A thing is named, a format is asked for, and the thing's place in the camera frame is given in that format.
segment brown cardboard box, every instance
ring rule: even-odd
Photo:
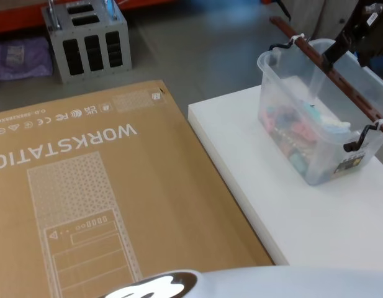
[[[269,264],[162,82],[0,113],[0,297]]]

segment plastic storage bin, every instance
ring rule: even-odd
[[[334,41],[310,42],[323,53]],[[304,177],[316,185],[366,165],[383,144],[383,133],[370,130],[358,151],[345,152],[372,122],[297,47],[275,48],[258,59],[263,71],[259,120]],[[341,73],[383,114],[383,81],[361,68],[348,52],[335,63]]]

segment white table surface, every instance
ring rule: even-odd
[[[258,122],[260,86],[189,106],[189,122],[276,264],[383,269],[383,165],[309,186]]]

